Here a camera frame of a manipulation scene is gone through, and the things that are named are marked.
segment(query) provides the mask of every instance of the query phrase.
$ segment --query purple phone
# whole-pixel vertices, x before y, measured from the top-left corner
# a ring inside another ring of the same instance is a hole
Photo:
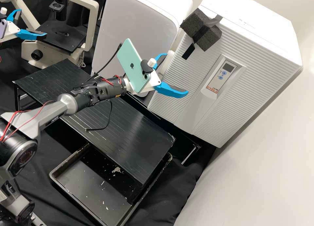
[[[6,34],[8,22],[5,19],[0,20],[0,39],[4,38],[4,35]]]

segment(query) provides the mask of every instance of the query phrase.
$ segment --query smartphone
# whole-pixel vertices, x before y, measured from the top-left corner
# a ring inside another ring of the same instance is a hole
[[[4,35],[6,34],[8,22],[5,19],[0,20],[0,39],[4,38]]]
[[[142,59],[130,39],[126,39],[117,53],[117,58],[125,71],[132,88],[140,93],[150,81],[150,74],[144,73]]]

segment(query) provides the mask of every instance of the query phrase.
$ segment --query mint green iphone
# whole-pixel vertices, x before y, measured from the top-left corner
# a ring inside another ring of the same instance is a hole
[[[117,57],[133,89],[135,92],[140,93],[149,82],[150,74],[143,72],[141,67],[142,59],[130,39],[124,41]]]

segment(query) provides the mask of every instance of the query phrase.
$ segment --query black tray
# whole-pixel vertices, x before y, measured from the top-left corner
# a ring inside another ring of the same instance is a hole
[[[130,204],[127,198],[136,187],[134,180],[99,154],[93,146],[87,144],[51,171],[49,176],[101,225],[123,226],[170,163],[172,156],[166,154],[137,201]]]

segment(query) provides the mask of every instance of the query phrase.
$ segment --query white knob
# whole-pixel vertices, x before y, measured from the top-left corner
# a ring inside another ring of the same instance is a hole
[[[1,8],[0,13],[6,15],[8,10],[6,8]]]
[[[157,64],[157,61],[156,61],[154,58],[151,58],[151,59],[147,62],[147,65],[148,65],[150,68],[153,68],[156,64]]]

